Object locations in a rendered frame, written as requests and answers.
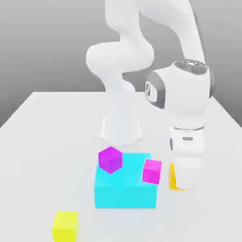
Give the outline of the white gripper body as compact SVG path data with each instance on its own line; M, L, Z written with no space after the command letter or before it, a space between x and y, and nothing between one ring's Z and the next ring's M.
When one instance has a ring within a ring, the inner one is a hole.
M177 188L190 190L196 186L203 156L204 152L197 154L179 154L173 152L174 173Z

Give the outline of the small orange cube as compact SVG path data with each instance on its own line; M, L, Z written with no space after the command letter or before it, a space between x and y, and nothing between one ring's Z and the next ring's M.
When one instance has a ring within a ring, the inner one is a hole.
M169 189L185 191L185 189L180 189L176 186L176 178L173 163L169 164Z

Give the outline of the small magenta cube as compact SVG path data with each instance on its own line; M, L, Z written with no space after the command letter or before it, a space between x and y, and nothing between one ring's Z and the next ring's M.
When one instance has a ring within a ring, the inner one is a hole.
M146 159L143 166L142 181L158 185L160 182L161 169L161 161Z

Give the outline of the small purple cube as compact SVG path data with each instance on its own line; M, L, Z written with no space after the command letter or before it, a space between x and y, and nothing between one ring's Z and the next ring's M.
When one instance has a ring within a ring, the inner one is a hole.
M98 153L98 165L112 174L123 167L123 153L114 147L108 147Z

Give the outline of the small yellow cube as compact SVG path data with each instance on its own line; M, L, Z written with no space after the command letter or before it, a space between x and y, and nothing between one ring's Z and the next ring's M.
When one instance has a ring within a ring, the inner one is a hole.
M53 242L76 242L78 234L78 213L56 212L52 225Z

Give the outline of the large cyan box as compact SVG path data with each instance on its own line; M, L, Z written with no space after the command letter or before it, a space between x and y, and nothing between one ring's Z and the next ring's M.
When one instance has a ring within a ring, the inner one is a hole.
M108 174L96 166L95 208L155 208L157 185L142 181L143 166L150 153L124 153L123 167Z

